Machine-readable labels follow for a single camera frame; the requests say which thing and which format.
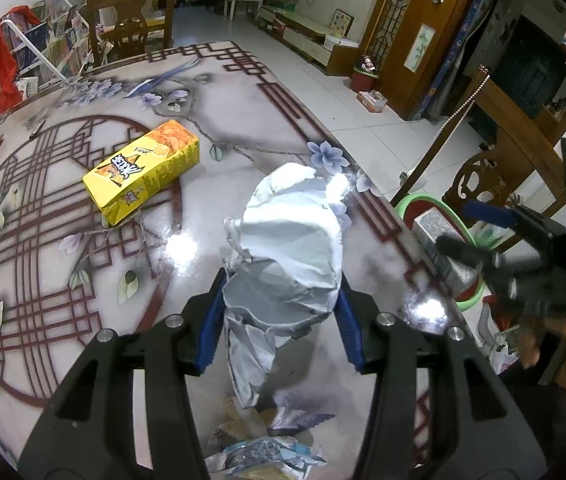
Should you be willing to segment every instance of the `table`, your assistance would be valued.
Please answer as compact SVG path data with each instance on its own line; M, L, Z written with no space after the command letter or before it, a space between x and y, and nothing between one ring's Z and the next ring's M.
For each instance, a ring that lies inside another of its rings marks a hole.
M236 5L236 2L256 2L258 3L258 9L256 9L256 12L258 12L258 10L260 10L263 5L263 0L225 0L225 5L223 7L223 14L225 16L227 16L227 3L229 2L232 3L232 8L230 10L230 20L234 19L234 6Z
M201 162L128 221L103 225L83 174L168 118L197 134ZM146 330L207 292L229 254L223 219L242 215L265 174L285 162L310 164L309 141L337 147L261 62L229 41L144 54L94 69L67 88L57 84L0 116L0 134L0 452L12 463L98 330ZM349 284L428 330L462 324L412 235L344 156L352 184L343 200L351 220L343 264ZM127 297L130 272L138 288ZM443 317L423 325L405 308L410 298L437 298ZM202 377L188 378L204 452L214 428L228 420L223 396L233 394L223 346L221 338ZM328 464L311 478L345 480L374 383L347 361L332 316L280 351L262 405L335 415L312 430ZM420 393L426 388L421 378ZM423 438L426 403L422 398L417 420Z

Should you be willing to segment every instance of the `red fabric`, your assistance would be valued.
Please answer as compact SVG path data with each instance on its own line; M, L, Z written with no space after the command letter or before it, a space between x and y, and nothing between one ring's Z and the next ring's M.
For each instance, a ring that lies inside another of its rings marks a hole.
M28 23L33 25L40 23L40 20L28 6L14 7L8 14L12 12L22 14ZM16 79L18 73L18 64L12 56L5 38L3 38L2 29L3 27L0 26L0 114L22 100L20 92L14 84L14 79Z

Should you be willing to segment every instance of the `white stool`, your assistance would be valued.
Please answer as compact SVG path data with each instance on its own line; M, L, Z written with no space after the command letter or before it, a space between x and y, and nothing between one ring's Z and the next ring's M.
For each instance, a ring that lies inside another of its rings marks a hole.
M223 7L223 14L227 16L227 3L232 3L232 8L230 9L230 20L234 19L234 5L236 2L257 2L258 3L258 10L263 6L263 0L225 0L225 6Z

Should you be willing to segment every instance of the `yellow box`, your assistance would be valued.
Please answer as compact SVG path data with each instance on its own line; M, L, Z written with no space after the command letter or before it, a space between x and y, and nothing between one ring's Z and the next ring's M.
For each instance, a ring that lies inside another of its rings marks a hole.
M199 160L198 137L172 120L130 142L82 180L103 216L116 225Z

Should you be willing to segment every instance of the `dark door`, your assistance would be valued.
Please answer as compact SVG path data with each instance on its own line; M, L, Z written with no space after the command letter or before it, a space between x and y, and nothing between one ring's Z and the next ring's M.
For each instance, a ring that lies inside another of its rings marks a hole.
M521 16L493 74L494 82L531 119L556 95L566 76L566 53L558 43ZM475 107L470 124L487 142L495 142L496 124Z

